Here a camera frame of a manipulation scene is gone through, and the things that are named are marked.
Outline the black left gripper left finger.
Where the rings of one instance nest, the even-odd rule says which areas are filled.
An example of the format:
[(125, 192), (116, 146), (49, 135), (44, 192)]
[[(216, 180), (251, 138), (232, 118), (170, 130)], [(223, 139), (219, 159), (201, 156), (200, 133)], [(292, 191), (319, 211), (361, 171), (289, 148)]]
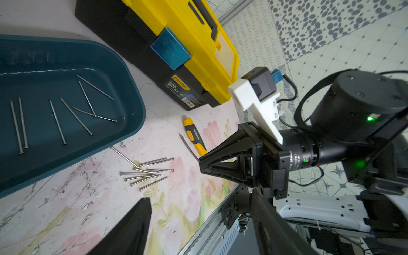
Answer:
[(147, 243), (152, 206), (140, 199), (120, 222), (88, 253), (90, 255), (142, 255)]

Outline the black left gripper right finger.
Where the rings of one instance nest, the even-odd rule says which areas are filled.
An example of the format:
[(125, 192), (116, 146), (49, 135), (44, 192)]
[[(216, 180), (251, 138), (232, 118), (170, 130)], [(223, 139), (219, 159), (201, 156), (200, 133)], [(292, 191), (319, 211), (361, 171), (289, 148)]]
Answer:
[(250, 199), (250, 213), (261, 255), (316, 255), (258, 191)]

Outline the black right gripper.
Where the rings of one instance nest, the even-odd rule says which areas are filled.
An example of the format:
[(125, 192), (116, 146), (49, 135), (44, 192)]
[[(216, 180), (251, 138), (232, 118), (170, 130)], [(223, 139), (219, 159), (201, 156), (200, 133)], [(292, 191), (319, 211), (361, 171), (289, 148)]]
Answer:
[(283, 143), (261, 131), (253, 122), (199, 158), (203, 174), (258, 189), (263, 197), (283, 199), (288, 194), (289, 173), (317, 164), (317, 139), (299, 129), (280, 132)]

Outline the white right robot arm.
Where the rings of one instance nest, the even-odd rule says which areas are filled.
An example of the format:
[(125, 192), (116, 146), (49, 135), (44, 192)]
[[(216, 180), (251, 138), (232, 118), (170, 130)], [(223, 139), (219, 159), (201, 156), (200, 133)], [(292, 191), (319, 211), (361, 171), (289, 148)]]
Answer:
[(327, 92), (304, 120), (301, 101), (296, 126), (271, 135), (260, 121), (240, 124), (236, 133), (201, 157), (203, 174), (256, 188), (267, 199), (288, 195), (292, 171), (341, 163), (349, 182), (365, 187), (358, 197), (363, 221), (385, 244), (408, 244), (408, 218), (394, 205), (408, 189), (408, 84), (387, 72), (336, 72), (306, 97)]

